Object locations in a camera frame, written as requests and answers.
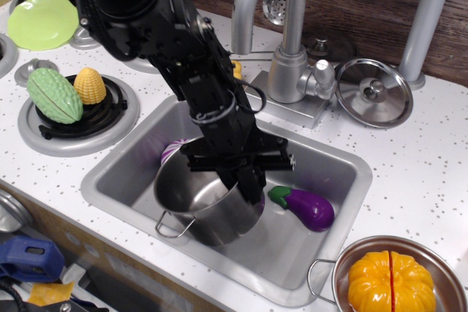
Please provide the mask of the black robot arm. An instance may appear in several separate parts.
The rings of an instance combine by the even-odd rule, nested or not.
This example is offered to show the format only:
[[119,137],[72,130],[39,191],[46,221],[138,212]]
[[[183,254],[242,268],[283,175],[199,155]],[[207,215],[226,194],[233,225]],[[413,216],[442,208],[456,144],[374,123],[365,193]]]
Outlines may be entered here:
[[258,129],[245,82],[191,0],[76,0],[89,34],[119,61],[157,68],[202,132],[181,148],[191,171],[214,171],[247,202],[260,201],[268,170],[291,170],[287,141]]

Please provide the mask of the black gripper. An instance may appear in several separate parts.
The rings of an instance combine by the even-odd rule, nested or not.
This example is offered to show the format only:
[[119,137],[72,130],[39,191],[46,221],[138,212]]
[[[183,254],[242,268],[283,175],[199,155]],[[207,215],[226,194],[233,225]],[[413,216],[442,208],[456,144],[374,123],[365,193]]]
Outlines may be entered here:
[[203,136],[181,147],[192,170],[216,170],[226,189],[237,186],[243,198],[261,202],[269,170],[293,170],[288,140],[259,129],[253,114],[237,105],[191,117]]

